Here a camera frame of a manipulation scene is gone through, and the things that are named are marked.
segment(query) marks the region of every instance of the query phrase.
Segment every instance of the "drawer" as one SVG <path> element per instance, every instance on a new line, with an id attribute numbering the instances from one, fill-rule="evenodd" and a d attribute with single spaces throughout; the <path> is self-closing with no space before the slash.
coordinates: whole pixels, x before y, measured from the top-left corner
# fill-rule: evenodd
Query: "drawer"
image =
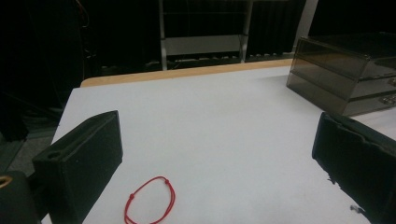
<path id="1" fill-rule="evenodd" d="M 396 91 L 345 100 L 292 72 L 289 74 L 287 86 L 321 109 L 344 116 L 396 106 Z"/>
<path id="2" fill-rule="evenodd" d="M 354 80 L 396 76 L 395 34 L 300 37 L 296 54 Z"/>
<path id="3" fill-rule="evenodd" d="M 396 91 L 396 77 L 353 80 L 350 77 L 304 60 L 298 55 L 293 60 L 291 72 L 345 100 L 386 91 Z"/>

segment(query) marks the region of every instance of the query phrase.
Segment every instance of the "red string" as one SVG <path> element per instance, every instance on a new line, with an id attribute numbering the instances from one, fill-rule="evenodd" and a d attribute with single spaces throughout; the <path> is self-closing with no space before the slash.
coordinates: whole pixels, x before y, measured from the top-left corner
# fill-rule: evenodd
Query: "red string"
<path id="1" fill-rule="evenodd" d="M 154 178 L 150 179 L 148 182 L 146 182 L 144 185 L 142 185 L 140 188 L 138 188 L 134 193 L 132 193 L 132 194 L 129 196 L 128 202 L 126 202 L 126 204 L 125 204 L 125 210 L 124 210 L 124 221 L 125 221 L 126 224 L 137 224 L 136 222 L 132 221 L 132 219 L 131 219 L 130 217 L 128 217 L 128 209 L 129 209 L 129 206 L 131 205 L 131 202 L 132 202 L 132 200 L 134 199 L 134 196 L 136 195 L 136 193 L 139 192 L 139 190 L 141 190 L 143 187 L 145 187 L 145 186 L 146 186 L 147 184 L 149 184 L 151 181 L 154 181 L 154 180 L 156 180 L 156 179 L 163 179 L 163 180 L 165 181 L 165 184 L 168 186 L 169 190 L 171 191 L 171 201 L 169 202 L 169 205 L 168 205 L 168 207 L 166 208 L 166 211 L 165 211 L 165 213 L 163 214 L 163 216 L 162 216 L 160 219 L 158 219 L 157 221 L 151 222 L 150 224 L 157 224 L 157 223 L 160 223 L 160 222 L 161 222 L 164 218 L 166 218 L 166 216 L 168 216 L 168 214 L 171 212 L 172 207 L 173 207 L 173 205 L 174 205 L 174 203 L 175 203 L 175 199 L 176 199 L 175 191 L 174 191 L 174 189 L 172 188 L 172 185 L 171 185 L 171 183 L 169 182 L 168 179 L 166 179 L 166 178 L 163 177 L 163 176 L 157 176 L 157 177 L 154 177 Z"/>

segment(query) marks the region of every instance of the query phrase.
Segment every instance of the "white table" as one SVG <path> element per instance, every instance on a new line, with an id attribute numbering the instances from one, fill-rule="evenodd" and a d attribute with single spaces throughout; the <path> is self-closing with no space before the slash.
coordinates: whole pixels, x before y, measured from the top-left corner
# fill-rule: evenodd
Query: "white table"
<path id="1" fill-rule="evenodd" d="M 163 223 L 369 223 L 311 158 L 322 111 L 286 87 L 289 70 L 73 90 L 54 141 L 91 116 L 119 110 L 124 151 L 84 223 L 123 223 L 129 194 L 156 175 L 177 195 Z M 396 139 L 395 115 L 353 119 Z M 158 181 L 139 192 L 130 214 L 148 223 L 168 202 Z"/>

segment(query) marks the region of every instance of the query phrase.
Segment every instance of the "metal rack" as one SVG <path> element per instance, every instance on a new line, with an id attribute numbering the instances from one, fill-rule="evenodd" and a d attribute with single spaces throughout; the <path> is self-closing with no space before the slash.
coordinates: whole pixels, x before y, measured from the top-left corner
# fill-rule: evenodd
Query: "metal rack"
<path id="1" fill-rule="evenodd" d="M 288 0 L 241 0 L 247 2 L 245 22 L 240 35 L 208 35 L 166 37 L 164 28 L 163 0 L 159 0 L 161 56 L 163 70 L 167 70 L 167 56 L 198 54 L 209 52 L 239 51 L 240 62 L 244 63 L 248 49 L 248 32 L 250 27 L 253 4 L 257 1 L 288 1 Z"/>

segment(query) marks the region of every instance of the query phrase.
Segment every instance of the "black plastic housing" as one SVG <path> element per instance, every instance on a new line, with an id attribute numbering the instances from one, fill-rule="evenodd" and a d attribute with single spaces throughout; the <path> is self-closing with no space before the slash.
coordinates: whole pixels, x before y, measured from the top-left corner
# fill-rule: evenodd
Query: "black plastic housing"
<path id="1" fill-rule="evenodd" d="M 396 223 L 396 141 L 323 112 L 312 157 L 372 223 Z"/>
<path id="2" fill-rule="evenodd" d="M 33 158 L 53 223 L 82 223 L 120 163 L 117 111 L 79 124 Z"/>
<path id="3" fill-rule="evenodd" d="M 0 173 L 0 223 L 39 223 L 35 202 L 23 172 Z"/>

